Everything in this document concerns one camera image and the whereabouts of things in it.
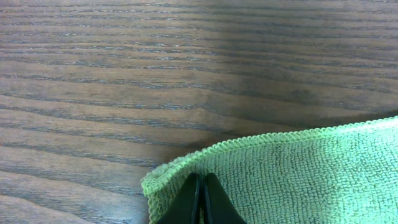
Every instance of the brown wood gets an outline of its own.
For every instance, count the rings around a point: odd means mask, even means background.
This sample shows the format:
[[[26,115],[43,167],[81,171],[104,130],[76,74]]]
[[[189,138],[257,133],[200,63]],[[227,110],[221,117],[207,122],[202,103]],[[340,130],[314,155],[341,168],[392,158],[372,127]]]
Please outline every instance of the brown wood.
[[[139,180],[398,110],[395,1],[0,1],[0,223],[147,223]]]

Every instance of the cloth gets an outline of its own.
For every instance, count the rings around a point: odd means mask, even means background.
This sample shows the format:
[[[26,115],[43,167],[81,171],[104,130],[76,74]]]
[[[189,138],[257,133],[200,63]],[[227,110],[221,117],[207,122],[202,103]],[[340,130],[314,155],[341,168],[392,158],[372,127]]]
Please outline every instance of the cloth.
[[[247,223],[398,223],[398,116],[229,140],[142,179],[150,222],[192,172],[214,172]]]

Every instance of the towel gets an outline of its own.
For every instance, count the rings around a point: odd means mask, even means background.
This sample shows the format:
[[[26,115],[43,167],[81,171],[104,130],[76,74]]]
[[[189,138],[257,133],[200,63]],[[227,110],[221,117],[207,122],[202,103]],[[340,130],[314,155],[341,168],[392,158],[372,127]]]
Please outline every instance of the towel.
[[[192,172],[249,223],[398,223],[398,116],[220,142],[141,181],[155,223]]]

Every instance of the green fabric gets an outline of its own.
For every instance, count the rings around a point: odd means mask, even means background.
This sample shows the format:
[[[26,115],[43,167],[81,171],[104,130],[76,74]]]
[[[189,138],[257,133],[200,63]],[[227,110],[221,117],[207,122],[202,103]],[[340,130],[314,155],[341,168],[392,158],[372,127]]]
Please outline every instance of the green fabric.
[[[214,172],[247,223],[398,223],[398,116],[229,140],[142,179],[151,223],[191,172]]]

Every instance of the black object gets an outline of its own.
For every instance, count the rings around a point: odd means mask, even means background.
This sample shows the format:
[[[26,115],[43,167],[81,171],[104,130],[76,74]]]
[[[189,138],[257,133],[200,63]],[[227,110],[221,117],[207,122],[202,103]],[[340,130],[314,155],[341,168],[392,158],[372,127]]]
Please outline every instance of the black object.
[[[171,206],[157,224],[199,224],[199,211],[205,213],[205,224],[246,224],[239,216],[216,174],[190,174]]]

